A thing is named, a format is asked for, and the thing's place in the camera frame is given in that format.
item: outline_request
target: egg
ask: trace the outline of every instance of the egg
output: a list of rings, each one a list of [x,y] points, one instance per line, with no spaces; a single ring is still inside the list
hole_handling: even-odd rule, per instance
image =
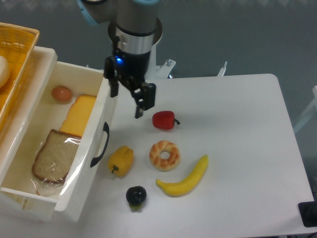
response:
[[[5,57],[0,56],[0,88],[5,85],[9,78],[9,63]]]
[[[64,86],[53,88],[51,94],[56,101],[64,104],[69,103],[72,97],[72,92]]]

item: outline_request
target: brown egg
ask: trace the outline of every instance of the brown egg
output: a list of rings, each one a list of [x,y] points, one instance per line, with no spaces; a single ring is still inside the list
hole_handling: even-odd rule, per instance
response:
[[[71,91],[63,86],[53,88],[51,94],[60,103],[69,103],[72,97]]]

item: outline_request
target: pepper stem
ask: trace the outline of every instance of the pepper stem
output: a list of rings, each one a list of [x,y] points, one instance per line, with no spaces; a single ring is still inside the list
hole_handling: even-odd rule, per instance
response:
[[[178,125],[180,124],[179,120],[174,119],[174,122],[176,122]]]
[[[111,173],[113,174],[113,172],[114,172],[115,170],[116,170],[116,171],[119,170],[119,168],[118,168],[116,165],[113,166],[113,170],[111,171]]]

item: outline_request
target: yellow bell pepper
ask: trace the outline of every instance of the yellow bell pepper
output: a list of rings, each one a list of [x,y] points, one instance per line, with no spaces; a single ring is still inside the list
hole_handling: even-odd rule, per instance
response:
[[[125,176],[133,162],[133,150],[124,145],[118,148],[109,158],[108,168],[118,177]]]

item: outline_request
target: banana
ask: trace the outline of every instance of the banana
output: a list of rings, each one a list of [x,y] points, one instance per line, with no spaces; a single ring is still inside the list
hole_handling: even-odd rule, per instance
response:
[[[208,167],[208,155],[204,155],[196,163],[191,173],[180,182],[162,182],[157,179],[156,184],[169,196],[183,196],[189,193],[201,180]]]

